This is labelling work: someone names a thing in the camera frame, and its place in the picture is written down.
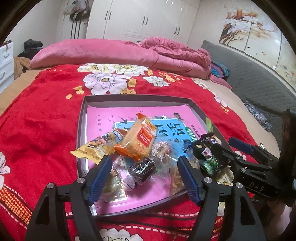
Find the yellow cartoon snack pack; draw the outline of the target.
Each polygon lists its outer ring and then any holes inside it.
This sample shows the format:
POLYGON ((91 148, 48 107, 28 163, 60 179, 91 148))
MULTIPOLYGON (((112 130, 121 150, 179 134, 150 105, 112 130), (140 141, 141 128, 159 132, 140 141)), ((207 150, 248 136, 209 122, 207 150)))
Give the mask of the yellow cartoon snack pack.
POLYGON ((98 165, 104 156, 115 152, 114 146, 119 144, 126 134, 127 130, 115 128, 70 153, 77 158, 86 158, 98 165))

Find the green pea snack pack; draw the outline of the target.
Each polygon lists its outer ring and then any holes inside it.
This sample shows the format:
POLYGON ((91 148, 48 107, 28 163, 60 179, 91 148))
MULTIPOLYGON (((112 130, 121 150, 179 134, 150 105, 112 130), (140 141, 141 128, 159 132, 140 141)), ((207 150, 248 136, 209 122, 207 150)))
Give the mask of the green pea snack pack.
POLYGON ((194 157, 199 160, 202 169, 213 177, 221 172, 222 168, 221 162, 211 151, 214 144, 221 144, 221 141, 213 132, 203 134, 199 140, 191 143, 194 157))

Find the dark chocolate cake pack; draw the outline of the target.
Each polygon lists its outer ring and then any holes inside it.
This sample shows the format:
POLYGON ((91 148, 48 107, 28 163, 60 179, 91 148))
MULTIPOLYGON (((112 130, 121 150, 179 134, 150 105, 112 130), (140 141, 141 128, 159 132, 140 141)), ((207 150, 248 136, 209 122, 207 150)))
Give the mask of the dark chocolate cake pack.
POLYGON ((128 173, 139 185, 145 183, 145 181, 151 178, 156 171, 157 168, 154 161, 148 157, 145 157, 128 167, 128 173))

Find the orange bread snack pack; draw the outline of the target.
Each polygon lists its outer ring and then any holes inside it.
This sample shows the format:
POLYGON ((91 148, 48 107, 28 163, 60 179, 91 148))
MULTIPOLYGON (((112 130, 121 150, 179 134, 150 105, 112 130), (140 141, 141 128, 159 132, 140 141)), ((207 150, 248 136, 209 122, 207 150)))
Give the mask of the orange bread snack pack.
POLYGON ((138 162, 149 156, 157 132, 158 128, 146 115, 137 113, 137 120, 123 140, 114 146, 114 149, 118 154, 138 162))

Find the meat floss cake pack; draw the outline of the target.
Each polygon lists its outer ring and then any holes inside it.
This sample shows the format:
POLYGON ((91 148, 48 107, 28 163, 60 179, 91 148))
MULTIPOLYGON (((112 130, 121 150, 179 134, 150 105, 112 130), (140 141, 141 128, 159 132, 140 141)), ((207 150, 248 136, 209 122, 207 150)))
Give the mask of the meat floss cake pack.
POLYGON ((170 166, 169 172, 170 172, 170 179, 171 179, 170 196, 173 196, 178 192, 183 191, 185 189, 185 185, 178 171, 176 161, 174 161, 170 166))

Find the layered sandwich cake pack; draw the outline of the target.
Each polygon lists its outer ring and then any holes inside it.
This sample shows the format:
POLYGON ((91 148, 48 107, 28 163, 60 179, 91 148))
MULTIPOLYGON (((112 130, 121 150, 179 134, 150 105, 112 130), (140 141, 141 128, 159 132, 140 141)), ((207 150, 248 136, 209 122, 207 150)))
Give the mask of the layered sandwich cake pack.
POLYGON ((128 172, 128 164, 133 164, 133 160, 119 157, 113 161, 99 200, 105 203, 127 200, 127 193, 136 187, 135 181, 128 172))

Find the patterned grey cloth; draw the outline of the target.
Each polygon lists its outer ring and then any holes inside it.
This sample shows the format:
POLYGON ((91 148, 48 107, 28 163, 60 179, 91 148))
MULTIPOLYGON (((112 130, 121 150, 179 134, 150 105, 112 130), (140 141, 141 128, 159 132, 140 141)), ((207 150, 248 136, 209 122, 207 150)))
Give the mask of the patterned grey cloth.
POLYGON ((244 102, 244 105, 248 109, 248 111, 253 115, 253 117, 257 120, 257 122, 263 127, 263 129, 267 132, 270 132, 271 123, 267 120, 267 118, 251 103, 246 101, 244 102))

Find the blue oreo pack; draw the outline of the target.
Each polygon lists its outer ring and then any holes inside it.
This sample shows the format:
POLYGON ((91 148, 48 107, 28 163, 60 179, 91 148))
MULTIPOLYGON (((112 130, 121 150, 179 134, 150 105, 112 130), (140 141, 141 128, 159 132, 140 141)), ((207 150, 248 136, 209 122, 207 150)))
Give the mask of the blue oreo pack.
POLYGON ((188 150, 193 151, 195 149, 195 147, 196 147, 196 144, 197 144, 196 141, 191 142, 189 140, 184 140, 184 142, 183 142, 183 147, 184 147, 183 153, 186 153, 188 150))

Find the light green snack pack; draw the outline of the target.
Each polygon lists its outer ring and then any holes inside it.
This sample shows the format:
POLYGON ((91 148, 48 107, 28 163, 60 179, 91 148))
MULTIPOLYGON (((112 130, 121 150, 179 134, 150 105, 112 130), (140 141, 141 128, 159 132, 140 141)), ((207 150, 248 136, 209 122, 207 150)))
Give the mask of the light green snack pack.
POLYGON ((213 132, 213 124, 209 118, 206 118, 207 133, 213 132))

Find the clear wrapped red pastry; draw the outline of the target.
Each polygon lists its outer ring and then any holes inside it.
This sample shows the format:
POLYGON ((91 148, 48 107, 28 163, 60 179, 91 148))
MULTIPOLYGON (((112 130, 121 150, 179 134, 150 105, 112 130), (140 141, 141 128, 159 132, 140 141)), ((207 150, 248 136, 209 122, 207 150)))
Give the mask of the clear wrapped red pastry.
POLYGON ((168 142, 159 141, 157 143, 154 143, 154 145, 152 146, 149 157, 154 162, 161 162, 166 158, 166 156, 170 156, 171 152, 171 146, 168 142))

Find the dark shallow cardboard tray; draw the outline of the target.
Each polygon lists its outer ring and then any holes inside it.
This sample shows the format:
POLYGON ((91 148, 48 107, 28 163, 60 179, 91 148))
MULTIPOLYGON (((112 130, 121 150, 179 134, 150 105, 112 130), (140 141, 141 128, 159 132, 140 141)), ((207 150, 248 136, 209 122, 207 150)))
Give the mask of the dark shallow cardboard tray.
MULTIPOLYGON (((143 113, 160 130, 157 137, 172 140, 177 156, 184 154, 182 141, 195 141, 208 132, 209 117, 192 100, 162 95, 92 95, 83 99, 78 119, 77 147, 114 128, 128 130, 137 113, 143 113)), ((142 211, 186 194, 170 195, 169 180, 146 181, 131 191, 120 190, 110 202, 99 200, 90 211, 93 216, 115 216, 142 211)))

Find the red floral blanket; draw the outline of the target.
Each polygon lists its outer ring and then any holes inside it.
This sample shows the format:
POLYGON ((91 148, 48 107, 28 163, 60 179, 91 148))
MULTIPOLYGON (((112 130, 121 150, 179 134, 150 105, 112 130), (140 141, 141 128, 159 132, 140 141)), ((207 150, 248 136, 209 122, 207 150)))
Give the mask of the red floral blanket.
POLYGON ((115 70, 114 80, 90 67, 59 65, 43 70, 1 115, 1 240, 24 240, 45 186, 77 177, 75 149, 84 96, 153 94, 193 100, 225 139, 254 144, 245 123, 210 83, 152 68, 134 67, 132 76, 115 70))

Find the dark clothes pile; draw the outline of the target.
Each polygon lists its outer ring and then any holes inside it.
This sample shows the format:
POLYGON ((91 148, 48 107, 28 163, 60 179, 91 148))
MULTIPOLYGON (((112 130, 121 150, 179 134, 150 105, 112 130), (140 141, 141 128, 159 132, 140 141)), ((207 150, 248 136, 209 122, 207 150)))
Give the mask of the dark clothes pile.
POLYGON ((36 41, 29 39, 23 44, 24 51, 18 54, 18 57, 28 58, 30 60, 41 50, 43 49, 43 43, 41 41, 36 41))

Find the white drawer cabinet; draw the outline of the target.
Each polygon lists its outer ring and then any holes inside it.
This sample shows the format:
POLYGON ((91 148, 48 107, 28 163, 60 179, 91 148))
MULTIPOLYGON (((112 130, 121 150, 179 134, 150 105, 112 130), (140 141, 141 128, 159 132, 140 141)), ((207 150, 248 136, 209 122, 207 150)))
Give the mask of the white drawer cabinet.
POLYGON ((14 81, 13 41, 8 40, 1 46, 0 61, 0 93, 2 93, 14 81))

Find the floral wall painting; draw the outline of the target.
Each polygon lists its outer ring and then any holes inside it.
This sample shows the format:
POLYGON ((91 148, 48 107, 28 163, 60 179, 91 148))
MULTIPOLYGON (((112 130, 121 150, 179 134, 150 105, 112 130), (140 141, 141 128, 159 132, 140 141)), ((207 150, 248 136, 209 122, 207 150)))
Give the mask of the floral wall painting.
POLYGON ((268 66, 295 89, 295 52, 263 11, 229 10, 219 43, 268 66))

